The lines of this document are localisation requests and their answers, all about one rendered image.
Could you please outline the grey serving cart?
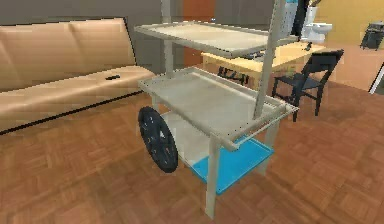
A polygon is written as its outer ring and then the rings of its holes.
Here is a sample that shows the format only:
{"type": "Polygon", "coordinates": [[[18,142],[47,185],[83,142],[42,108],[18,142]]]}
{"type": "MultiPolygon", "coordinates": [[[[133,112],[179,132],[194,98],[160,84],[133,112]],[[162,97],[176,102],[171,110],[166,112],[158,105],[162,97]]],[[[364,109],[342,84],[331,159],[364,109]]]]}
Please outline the grey serving cart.
{"type": "Polygon", "coordinates": [[[253,168],[264,171],[281,119],[297,107],[266,93],[275,49],[290,43],[277,27],[285,0],[275,0],[268,31],[201,21],[174,22],[171,0],[161,0],[162,21],[138,32],[163,40],[165,71],[139,81],[152,103],[139,111],[141,137],[164,172],[190,167],[206,184],[205,212],[215,215],[217,195],[253,168]],[[257,89],[249,89],[198,67],[177,69],[178,44],[233,59],[265,51],[257,89]]]}

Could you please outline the orange room door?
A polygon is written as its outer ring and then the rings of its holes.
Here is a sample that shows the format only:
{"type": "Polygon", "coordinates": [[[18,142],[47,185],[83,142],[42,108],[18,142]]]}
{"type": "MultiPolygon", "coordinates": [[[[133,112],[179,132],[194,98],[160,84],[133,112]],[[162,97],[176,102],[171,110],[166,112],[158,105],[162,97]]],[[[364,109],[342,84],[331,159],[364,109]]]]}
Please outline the orange room door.
{"type": "MultiPolygon", "coordinates": [[[[215,0],[183,0],[183,20],[208,22],[214,17],[215,0]]],[[[186,67],[201,64],[201,51],[184,48],[184,65],[186,67]]]]}

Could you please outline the light wooden table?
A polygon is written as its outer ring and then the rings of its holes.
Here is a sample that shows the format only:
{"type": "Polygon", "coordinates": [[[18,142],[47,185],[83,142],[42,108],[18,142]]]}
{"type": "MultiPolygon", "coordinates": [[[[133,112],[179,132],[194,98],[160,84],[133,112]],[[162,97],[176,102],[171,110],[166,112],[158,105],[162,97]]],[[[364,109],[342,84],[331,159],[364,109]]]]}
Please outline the light wooden table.
{"type": "MultiPolygon", "coordinates": [[[[305,50],[306,47],[307,43],[305,42],[295,42],[277,47],[272,63],[272,72],[287,71],[289,68],[295,70],[296,66],[304,63],[312,53],[326,49],[325,46],[319,44],[312,44],[309,51],[305,50]]],[[[263,68],[262,62],[240,57],[227,59],[210,53],[202,53],[202,58],[204,64],[215,64],[248,75],[251,78],[250,87],[254,90],[259,88],[263,68]]]]}

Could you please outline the black wooden chair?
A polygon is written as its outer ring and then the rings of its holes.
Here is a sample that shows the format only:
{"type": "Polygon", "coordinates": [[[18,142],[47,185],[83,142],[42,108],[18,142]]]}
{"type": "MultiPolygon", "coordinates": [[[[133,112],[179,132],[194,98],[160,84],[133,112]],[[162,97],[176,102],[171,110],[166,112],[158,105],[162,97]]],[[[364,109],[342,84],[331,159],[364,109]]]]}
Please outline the black wooden chair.
{"type": "Polygon", "coordinates": [[[311,98],[316,102],[314,114],[318,116],[324,87],[343,55],[343,49],[312,53],[300,73],[274,78],[272,96],[277,96],[296,107],[300,105],[302,96],[311,98]],[[290,95],[284,96],[277,92],[279,82],[292,87],[290,95]]]}

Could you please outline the tan leather sofa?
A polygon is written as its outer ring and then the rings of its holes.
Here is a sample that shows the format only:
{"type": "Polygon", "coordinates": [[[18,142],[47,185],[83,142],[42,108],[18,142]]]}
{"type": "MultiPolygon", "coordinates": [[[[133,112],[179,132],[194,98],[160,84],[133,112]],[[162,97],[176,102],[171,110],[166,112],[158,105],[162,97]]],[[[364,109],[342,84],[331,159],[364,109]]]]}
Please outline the tan leather sofa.
{"type": "Polygon", "coordinates": [[[0,132],[135,93],[153,75],[123,18],[0,26],[0,132]]]}

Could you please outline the black bin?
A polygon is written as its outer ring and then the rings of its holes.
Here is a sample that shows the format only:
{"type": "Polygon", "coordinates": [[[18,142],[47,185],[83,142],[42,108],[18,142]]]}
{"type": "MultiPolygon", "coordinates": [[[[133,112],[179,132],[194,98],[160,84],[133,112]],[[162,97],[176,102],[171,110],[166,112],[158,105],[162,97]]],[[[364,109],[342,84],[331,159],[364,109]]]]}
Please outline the black bin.
{"type": "Polygon", "coordinates": [[[360,47],[378,50],[384,39],[384,21],[372,22],[368,25],[360,47]]]}

